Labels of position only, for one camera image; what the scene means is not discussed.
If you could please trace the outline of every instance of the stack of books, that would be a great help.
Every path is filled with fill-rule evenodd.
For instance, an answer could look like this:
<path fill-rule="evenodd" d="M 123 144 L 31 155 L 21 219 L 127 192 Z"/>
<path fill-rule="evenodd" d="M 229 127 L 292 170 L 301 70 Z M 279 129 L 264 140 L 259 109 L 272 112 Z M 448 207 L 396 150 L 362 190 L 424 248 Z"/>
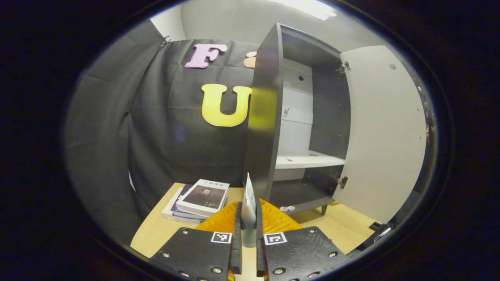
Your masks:
<path fill-rule="evenodd" d="M 200 179 L 179 188 L 161 215 L 169 220 L 199 224 L 226 203 L 229 183 Z"/>

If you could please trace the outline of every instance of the wooden table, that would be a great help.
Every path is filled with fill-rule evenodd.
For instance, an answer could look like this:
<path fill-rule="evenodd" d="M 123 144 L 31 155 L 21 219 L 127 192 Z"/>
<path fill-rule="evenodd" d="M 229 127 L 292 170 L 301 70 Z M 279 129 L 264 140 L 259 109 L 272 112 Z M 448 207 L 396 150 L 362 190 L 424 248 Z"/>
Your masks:
<path fill-rule="evenodd" d="M 162 217 L 163 208 L 165 208 L 175 192 L 182 187 L 184 187 L 183 183 L 174 183 L 156 204 L 135 233 L 130 244 L 133 249 L 150 258 L 179 228 L 196 228 L 196 224 L 178 222 Z M 227 192 L 226 205 L 241 201 L 243 191 L 242 187 L 230 187 Z M 328 206 L 325 215 L 321 215 L 321 208 L 317 208 L 293 213 L 290 217 L 303 227 L 316 226 L 321 229 L 344 254 L 354 250 L 374 233 L 369 228 L 375 222 L 374 219 L 336 201 Z M 235 275 L 236 280 L 263 280 L 262 277 L 256 277 L 256 248 L 242 247 L 242 251 L 243 271 L 241 275 Z"/>

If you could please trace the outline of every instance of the cabinet door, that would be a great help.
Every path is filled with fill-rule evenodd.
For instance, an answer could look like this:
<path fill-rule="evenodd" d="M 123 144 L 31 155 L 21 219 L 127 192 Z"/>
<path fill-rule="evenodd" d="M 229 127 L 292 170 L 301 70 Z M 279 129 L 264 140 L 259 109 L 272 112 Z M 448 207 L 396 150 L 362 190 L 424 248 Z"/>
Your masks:
<path fill-rule="evenodd" d="M 253 72 L 243 178 L 250 179 L 256 198 L 269 200 L 280 139 L 283 102 L 283 45 L 277 24 L 257 50 Z"/>
<path fill-rule="evenodd" d="M 426 148 L 426 121 L 415 84 L 385 46 L 340 54 L 349 86 L 350 137 L 342 177 L 333 199 L 388 222 L 419 176 Z"/>

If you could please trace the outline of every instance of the ceiling light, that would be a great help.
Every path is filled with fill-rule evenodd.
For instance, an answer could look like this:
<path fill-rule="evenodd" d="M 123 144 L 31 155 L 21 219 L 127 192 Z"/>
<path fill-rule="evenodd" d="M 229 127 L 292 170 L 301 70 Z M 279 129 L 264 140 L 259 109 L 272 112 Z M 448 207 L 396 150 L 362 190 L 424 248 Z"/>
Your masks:
<path fill-rule="evenodd" d="M 334 17 L 337 14 L 327 4 L 321 3 L 316 0 L 269 0 L 279 4 L 287 5 L 289 7 L 300 10 L 322 21 L 329 17 Z"/>

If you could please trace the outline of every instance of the screw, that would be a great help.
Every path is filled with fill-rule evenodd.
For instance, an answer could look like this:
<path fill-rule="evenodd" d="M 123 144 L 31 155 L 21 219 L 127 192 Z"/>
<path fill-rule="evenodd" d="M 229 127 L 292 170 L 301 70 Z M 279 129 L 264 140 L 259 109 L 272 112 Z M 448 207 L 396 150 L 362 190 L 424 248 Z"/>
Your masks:
<path fill-rule="evenodd" d="M 220 267 L 212 267 L 212 272 L 216 274 L 221 274 L 222 269 Z"/>
<path fill-rule="evenodd" d="M 285 273 L 285 269 L 284 268 L 276 268 L 272 273 L 274 273 L 276 275 L 280 275 L 280 274 Z"/>

